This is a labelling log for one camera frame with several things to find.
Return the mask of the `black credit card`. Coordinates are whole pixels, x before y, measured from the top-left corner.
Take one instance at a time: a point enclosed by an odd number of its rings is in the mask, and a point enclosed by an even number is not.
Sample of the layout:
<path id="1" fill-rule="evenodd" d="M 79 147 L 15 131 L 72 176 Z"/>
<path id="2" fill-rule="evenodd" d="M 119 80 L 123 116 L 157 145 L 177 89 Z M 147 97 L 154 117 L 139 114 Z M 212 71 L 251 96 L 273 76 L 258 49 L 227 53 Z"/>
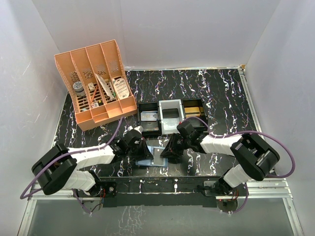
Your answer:
<path id="1" fill-rule="evenodd" d="M 161 157 L 161 153 L 164 151 L 163 147 L 149 146 L 149 150 L 154 156 L 153 160 L 150 161 L 150 167 L 167 167 L 168 159 Z"/>
<path id="2" fill-rule="evenodd" d="M 179 118 L 180 113 L 177 108 L 171 108 L 171 109 L 163 109 L 162 115 L 164 119 L 167 118 Z"/>

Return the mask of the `blue leather card holder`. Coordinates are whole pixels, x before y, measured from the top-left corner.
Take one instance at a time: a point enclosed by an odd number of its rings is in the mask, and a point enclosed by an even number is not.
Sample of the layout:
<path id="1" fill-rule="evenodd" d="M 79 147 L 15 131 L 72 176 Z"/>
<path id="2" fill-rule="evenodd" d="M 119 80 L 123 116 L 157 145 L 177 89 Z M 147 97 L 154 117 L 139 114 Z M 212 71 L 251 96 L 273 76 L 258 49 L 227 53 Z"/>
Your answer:
<path id="1" fill-rule="evenodd" d="M 136 161 L 136 165 L 145 167 L 168 167 L 168 159 L 160 156 L 164 147 L 148 146 L 148 149 L 154 158 Z"/>

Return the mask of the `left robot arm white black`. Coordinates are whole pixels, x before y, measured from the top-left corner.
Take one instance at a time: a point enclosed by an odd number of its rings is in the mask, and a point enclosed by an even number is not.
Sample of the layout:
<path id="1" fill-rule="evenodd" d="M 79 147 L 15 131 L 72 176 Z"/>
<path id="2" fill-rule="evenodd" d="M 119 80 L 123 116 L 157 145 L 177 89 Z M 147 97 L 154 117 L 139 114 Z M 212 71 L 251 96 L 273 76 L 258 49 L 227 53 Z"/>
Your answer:
<path id="1" fill-rule="evenodd" d="M 101 193 L 100 179 L 85 167 L 107 165 L 114 160 L 153 159 L 152 153 L 142 136 L 142 127 L 130 127 L 122 138 L 111 138 L 101 146 L 66 148 L 55 145 L 31 168 L 45 195 L 61 189 L 82 190 L 89 196 Z"/>

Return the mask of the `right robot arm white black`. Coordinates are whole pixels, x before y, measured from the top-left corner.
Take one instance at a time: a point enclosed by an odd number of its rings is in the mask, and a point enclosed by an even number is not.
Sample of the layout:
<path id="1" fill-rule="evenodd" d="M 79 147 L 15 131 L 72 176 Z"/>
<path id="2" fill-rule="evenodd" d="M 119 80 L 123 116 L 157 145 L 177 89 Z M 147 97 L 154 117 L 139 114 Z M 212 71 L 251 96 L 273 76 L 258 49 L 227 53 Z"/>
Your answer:
<path id="1" fill-rule="evenodd" d="M 231 137 L 215 138 L 197 131 L 185 120 L 177 126 L 163 152 L 162 158 L 180 160 L 185 149 L 197 153 L 220 153 L 236 158 L 238 165 L 227 170 L 210 186 L 198 185 L 197 192 L 228 195 L 240 184 L 249 180 L 264 180 L 280 160 L 279 154 L 258 134 L 245 133 Z"/>

